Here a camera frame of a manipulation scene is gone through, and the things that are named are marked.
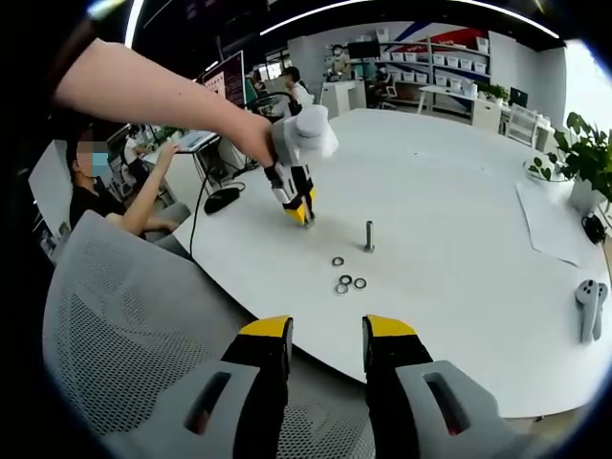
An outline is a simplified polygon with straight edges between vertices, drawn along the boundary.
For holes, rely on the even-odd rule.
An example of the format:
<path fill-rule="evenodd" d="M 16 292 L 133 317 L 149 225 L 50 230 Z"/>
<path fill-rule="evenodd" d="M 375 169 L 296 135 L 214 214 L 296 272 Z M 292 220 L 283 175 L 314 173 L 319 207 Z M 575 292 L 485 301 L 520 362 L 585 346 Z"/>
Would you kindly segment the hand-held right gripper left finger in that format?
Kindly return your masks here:
<path fill-rule="evenodd" d="M 104 442 L 115 458 L 274 458 L 292 355 L 289 316 L 244 326 L 218 361 L 163 391 L 150 416 Z"/>

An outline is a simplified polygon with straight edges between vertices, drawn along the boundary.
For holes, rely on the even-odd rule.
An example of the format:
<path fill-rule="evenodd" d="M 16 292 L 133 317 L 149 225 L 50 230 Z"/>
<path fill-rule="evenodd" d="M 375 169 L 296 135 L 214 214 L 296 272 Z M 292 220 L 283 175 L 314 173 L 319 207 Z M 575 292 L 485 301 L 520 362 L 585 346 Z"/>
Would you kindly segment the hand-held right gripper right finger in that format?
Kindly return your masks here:
<path fill-rule="evenodd" d="M 366 403 L 379 458 L 542 458 L 545 445 L 498 414 L 494 396 L 449 361 L 436 361 L 416 331 L 362 319 Z"/>

